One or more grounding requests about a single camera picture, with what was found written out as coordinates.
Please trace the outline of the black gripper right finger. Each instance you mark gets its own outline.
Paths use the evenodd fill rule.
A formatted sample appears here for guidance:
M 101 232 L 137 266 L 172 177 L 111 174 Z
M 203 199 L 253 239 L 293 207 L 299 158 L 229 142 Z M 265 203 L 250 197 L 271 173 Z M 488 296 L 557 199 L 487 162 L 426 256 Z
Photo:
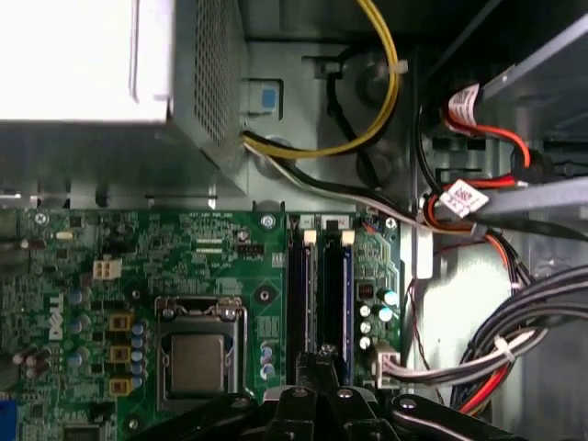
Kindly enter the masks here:
M 521 437 L 418 395 L 396 397 L 378 415 L 358 390 L 339 384 L 322 364 L 322 396 L 342 440 L 519 440 Z

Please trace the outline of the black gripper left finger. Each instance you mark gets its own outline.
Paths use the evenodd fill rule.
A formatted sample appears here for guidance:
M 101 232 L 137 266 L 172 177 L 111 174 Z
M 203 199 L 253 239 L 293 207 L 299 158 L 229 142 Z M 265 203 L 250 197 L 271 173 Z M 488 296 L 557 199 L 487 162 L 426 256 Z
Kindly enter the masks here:
M 243 393 L 224 394 L 130 439 L 325 440 L 319 367 L 326 361 L 317 354 L 302 354 L 296 362 L 295 383 L 273 388 L 262 403 Z

